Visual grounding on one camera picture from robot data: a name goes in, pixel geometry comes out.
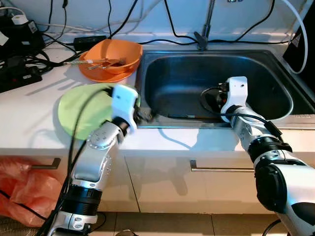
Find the cabinet drawer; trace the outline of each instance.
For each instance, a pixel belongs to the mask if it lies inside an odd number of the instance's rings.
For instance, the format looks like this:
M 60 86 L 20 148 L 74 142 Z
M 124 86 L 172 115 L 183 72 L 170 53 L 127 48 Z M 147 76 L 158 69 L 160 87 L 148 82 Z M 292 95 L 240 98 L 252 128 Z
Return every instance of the cabinet drawer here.
M 142 212 L 270 213 L 256 198 L 254 173 L 211 172 L 208 168 L 252 168 L 248 156 L 230 152 L 194 158 L 157 156 L 126 158 Z

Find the faucet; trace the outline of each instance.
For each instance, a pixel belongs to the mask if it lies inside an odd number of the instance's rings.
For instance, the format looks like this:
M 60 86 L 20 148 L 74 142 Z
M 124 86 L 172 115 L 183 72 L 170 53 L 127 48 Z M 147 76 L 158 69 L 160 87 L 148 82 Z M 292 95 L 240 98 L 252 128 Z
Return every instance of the faucet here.
M 207 19 L 206 19 L 206 23 L 203 26 L 202 34 L 200 35 L 196 31 L 193 33 L 196 37 L 196 40 L 198 41 L 198 49 L 202 50 L 202 51 L 207 49 L 208 38 L 209 38 L 210 27 L 211 27 L 210 23 L 211 23 L 213 8 L 215 6 L 215 1 L 216 0 L 210 0 L 210 2 L 209 2 Z

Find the drawer handle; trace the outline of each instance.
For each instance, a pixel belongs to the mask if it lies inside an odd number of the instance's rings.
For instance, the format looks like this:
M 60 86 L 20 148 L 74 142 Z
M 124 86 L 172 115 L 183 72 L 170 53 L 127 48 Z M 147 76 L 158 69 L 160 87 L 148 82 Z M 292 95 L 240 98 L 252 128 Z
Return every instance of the drawer handle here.
M 209 168 L 197 167 L 196 160 L 190 160 L 191 172 L 245 172 L 253 173 L 254 169 L 251 168 Z
M 56 170 L 60 164 L 61 159 L 55 158 L 51 165 L 32 165 L 32 169 L 41 169 L 41 170 Z

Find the orange bowl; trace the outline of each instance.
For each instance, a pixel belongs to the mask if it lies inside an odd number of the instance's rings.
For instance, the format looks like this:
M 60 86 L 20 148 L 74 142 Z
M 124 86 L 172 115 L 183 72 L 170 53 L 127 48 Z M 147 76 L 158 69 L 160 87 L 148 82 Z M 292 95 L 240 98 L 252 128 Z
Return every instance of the orange bowl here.
M 86 53 L 81 55 L 80 60 L 85 60 L 85 54 Z M 90 67 L 91 64 L 78 64 L 78 67 L 81 73 L 92 81 L 95 81 L 98 83 L 117 83 L 129 77 L 133 72 L 135 72 L 139 64 L 140 64 L 140 61 L 136 63 L 135 67 L 132 70 L 128 70 L 125 73 L 121 73 L 121 74 L 111 74 L 101 68 L 95 68 L 94 70 L 89 70 L 88 67 Z
M 111 74 L 121 74 L 133 70 L 142 56 L 142 45 L 118 39 L 105 39 L 92 47 L 84 56 L 85 60 L 124 59 L 125 65 L 110 66 L 104 70 Z

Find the black device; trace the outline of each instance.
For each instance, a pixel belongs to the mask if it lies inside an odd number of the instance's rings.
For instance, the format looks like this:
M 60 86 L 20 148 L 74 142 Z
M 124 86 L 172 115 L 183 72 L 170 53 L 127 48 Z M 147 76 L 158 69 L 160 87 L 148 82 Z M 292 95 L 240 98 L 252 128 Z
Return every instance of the black device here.
M 309 54 L 305 69 L 300 74 L 300 77 L 305 83 L 315 92 L 315 80 L 313 73 L 313 65 L 315 62 L 315 2 L 312 3 L 308 13 L 304 18 L 304 25 L 307 32 L 309 43 Z M 289 65 L 295 71 L 300 70 L 304 60 L 304 38 L 301 28 L 296 32 L 295 38 L 288 46 L 283 58 L 289 63 Z
M 96 43 L 105 40 L 107 37 L 105 35 L 101 36 L 91 36 L 91 37 L 79 37 L 74 38 L 73 47 L 76 51 L 83 51 L 92 48 Z
M 13 55 L 36 55 L 45 47 L 34 21 L 28 21 L 21 25 L 15 25 L 11 17 L 0 17 L 0 31 L 9 39 L 0 46 L 0 59 L 6 59 Z
M 22 56 L 8 58 L 0 69 L 0 92 L 41 81 L 37 66 L 26 67 Z

